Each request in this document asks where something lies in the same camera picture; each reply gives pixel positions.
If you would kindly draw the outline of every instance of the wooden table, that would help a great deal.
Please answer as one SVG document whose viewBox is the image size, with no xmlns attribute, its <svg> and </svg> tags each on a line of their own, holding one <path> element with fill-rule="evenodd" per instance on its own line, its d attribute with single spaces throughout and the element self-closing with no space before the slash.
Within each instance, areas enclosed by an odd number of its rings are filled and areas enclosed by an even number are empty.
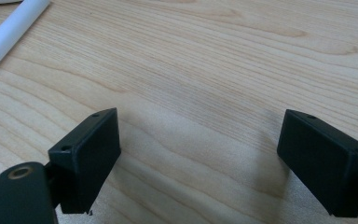
<svg viewBox="0 0 358 224">
<path fill-rule="evenodd" d="M 123 153 L 61 223 L 358 223 L 276 153 L 287 108 L 358 139 L 358 1 L 53 0 L 0 63 L 0 173 L 111 107 Z"/>
</svg>

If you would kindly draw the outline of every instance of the black plastic part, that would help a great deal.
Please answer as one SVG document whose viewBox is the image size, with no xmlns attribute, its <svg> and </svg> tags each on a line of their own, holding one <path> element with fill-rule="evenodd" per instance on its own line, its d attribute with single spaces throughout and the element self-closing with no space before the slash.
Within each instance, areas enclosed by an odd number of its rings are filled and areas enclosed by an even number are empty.
<svg viewBox="0 0 358 224">
<path fill-rule="evenodd" d="M 358 141 L 314 116 L 287 110 L 278 155 L 331 215 L 358 217 Z"/>
<path fill-rule="evenodd" d="M 42 164 L 26 162 L 0 174 L 0 223 L 57 223 Z"/>
<path fill-rule="evenodd" d="M 60 169 L 51 165 L 51 162 L 45 165 L 46 175 L 48 178 L 48 186 L 50 189 L 51 203 L 54 208 L 58 206 L 60 200 L 64 198 L 65 187 L 68 185 L 64 175 L 60 173 Z"/>
<path fill-rule="evenodd" d="M 89 116 L 48 151 L 63 213 L 89 212 L 120 153 L 115 108 Z"/>
</svg>

